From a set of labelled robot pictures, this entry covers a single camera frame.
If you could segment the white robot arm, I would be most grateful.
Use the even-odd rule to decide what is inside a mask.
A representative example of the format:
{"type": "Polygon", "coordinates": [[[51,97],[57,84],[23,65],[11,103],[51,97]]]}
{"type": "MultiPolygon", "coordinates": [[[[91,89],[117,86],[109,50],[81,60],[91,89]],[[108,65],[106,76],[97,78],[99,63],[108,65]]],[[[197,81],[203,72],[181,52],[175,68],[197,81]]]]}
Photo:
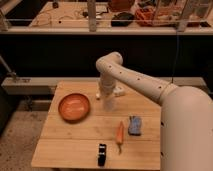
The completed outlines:
{"type": "Polygon", "coordinates": [[[99,90],[112,94],[118,81],[161,106],[160,171],[213,171],[213,100],[203,90],[177,86],[122,66],[118,52],[96,61],[99,90]]]}

